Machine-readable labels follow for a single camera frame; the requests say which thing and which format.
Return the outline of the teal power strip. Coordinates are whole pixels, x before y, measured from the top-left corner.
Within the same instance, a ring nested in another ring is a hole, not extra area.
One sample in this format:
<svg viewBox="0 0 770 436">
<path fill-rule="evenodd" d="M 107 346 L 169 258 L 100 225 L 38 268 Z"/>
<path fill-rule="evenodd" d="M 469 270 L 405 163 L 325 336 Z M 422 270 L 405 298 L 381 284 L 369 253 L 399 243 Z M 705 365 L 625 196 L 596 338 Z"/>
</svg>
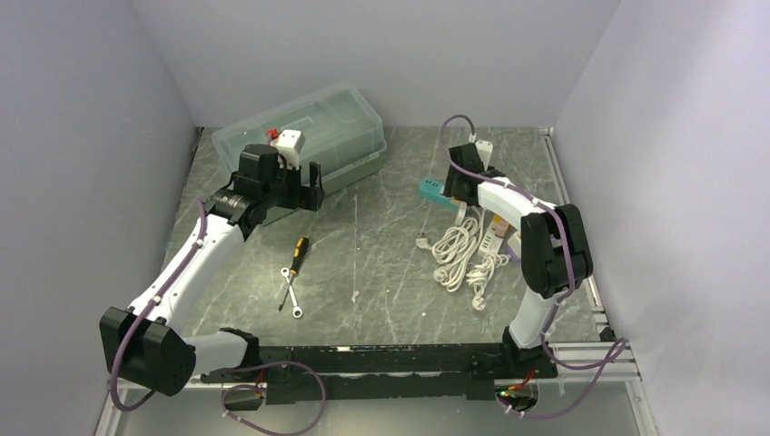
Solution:
<svg viewBox="0 0 770 436">
<path fill-rule="evenodd" d="M 453 212 L 459 210 L 458 204 L 443 194 L 444 183 L 430 177 L 423 178 L 418 185 L 418 193 L 435 204 L 444 206 Z"/>
</svg>

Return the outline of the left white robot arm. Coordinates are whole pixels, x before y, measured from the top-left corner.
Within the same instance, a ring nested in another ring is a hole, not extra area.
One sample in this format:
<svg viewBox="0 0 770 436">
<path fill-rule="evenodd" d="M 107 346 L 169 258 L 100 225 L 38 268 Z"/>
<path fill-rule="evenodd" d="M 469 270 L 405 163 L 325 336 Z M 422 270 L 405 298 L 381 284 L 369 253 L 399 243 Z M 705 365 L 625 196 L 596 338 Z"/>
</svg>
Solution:
<svg viewBox="0 0 770 436">
<path fill-rule="evenodd" d="M 149 395 L 174 396 L 195 375 L 217 371 L 253 374 L 262 369 L 257 336 L 234 328 L 184 338 L 179 333 L 196 299 L 228 256 L 244 245 L 270 209 L 317 211 L 325 197 L 321 165 L 309 164 L 309 181 L 293 163 L 297 146 L 248 144 L 228 183 L 196 203 L 199 217 L 180 251 L 127 308 L 111 307 L 99 321 L 109 371 L 109 395 L 120 411 L 118 384 L 126 380 Z"/>
</svg>

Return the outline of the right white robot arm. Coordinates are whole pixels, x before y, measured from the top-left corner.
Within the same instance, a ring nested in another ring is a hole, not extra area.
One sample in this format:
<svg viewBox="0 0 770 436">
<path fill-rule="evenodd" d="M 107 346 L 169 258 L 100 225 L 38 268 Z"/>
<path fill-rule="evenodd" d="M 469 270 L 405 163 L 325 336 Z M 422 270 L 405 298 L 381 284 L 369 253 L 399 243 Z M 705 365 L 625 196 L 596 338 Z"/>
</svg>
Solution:
<svg viewBox="0 0 770 436">
<path fill-rule="evenodd" d="M 449 161 L 444 194 L 498 215 L 520 234 L 518 257 L 527 290 L 506 330 L 512 357 L 550 354 L 546 335 L 558 308 L 593 273 L 579 209 L 544 202 L 485 167 L 473 143 L 442 151 Z"/>
</svg>

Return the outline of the yellow black screwdriver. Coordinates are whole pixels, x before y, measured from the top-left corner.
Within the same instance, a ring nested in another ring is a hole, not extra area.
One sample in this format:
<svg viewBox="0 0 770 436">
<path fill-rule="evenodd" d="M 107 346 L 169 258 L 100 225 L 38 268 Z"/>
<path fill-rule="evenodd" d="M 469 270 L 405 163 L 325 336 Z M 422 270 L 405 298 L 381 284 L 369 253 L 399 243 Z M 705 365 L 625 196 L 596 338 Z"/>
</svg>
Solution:
<svg viewBox="0 0 770 436">
<path fill-rule="evenodd" d="M 304 264 L 304 260 L 310 250 L 310 239 L 307 236 L 301 237 L 294 247 L 291 265 L 287 268 L 294 273 L 294 279 L 299 274 L 301 267 Z"/>
</svg>

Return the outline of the white power strip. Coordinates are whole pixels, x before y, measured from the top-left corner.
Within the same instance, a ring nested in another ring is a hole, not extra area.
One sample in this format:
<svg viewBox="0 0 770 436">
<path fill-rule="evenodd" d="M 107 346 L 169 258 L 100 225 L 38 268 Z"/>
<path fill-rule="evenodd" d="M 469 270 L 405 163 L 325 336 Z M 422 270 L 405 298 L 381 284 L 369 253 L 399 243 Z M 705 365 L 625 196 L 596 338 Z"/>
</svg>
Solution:
<svg viewBox="0 0 770 436">
<path fill-rule="evenodd" d="M 493 213 L 479 243 L 478 252 L 482 255 L 499 253 L 508 233 L 508 228 L 509 223 Z"/>
</svg>

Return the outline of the silver combination wrench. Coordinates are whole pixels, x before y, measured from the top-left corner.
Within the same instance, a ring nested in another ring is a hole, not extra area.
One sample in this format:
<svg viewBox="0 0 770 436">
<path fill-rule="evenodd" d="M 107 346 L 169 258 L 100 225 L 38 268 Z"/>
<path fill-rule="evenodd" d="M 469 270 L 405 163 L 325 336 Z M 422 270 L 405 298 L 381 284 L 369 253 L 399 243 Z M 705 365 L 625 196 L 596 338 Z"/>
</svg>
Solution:
<svg viewBox="0 0 770 436">
<path fill-rule="evenodd" d="M 284 296 L 279 305 L 278 311 L 281 312 L 286 306 L 287 301 L 291 302 L 291 314 L 295 319 L 300 319 L 303 316 L 303 310 L 298 304 L 298 300 L 293 290 L 294 273 L 289 268 L 282 268 L 281 275 L 285 280 Z"/>
</svg>

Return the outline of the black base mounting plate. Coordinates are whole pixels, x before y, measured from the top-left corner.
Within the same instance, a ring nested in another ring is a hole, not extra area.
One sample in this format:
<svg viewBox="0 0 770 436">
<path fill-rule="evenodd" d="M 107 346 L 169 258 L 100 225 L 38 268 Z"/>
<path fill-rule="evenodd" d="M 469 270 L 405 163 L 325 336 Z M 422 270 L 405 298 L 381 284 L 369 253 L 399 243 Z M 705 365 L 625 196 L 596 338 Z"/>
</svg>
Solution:
<svg viewBox="0 0 770 436">
<path fill-rule="evenodd" d="M 266 384 L 270 405 L 297 401 L 463 397 L 486 401 L 506 381 L 554 379 L 544 354 L 516 360 L 496 342 L 355 346 L 263 346 L 264 369 L 205 373 L 205 384 Z"/>
</svg>

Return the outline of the aluminium frame rail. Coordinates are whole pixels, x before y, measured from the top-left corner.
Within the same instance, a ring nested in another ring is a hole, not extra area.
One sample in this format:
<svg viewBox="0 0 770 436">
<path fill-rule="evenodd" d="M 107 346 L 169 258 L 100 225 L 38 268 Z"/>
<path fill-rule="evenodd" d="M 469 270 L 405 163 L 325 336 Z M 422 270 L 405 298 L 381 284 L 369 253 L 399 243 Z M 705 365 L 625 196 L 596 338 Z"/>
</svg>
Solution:
<svg viewBox="0 0 770 436">
<path fill-rule="evenodd" d="M 551 329 L 594 271 L 579 209 L 518 183 L 512 152 L 440 128 L 241 129 L 179 252 L 99 322 L 111 384 L 192 379 L 270 404 L 462 395 L 535 420 L 539 382 L 635 367 L 626 339 Z"/>
</svg>

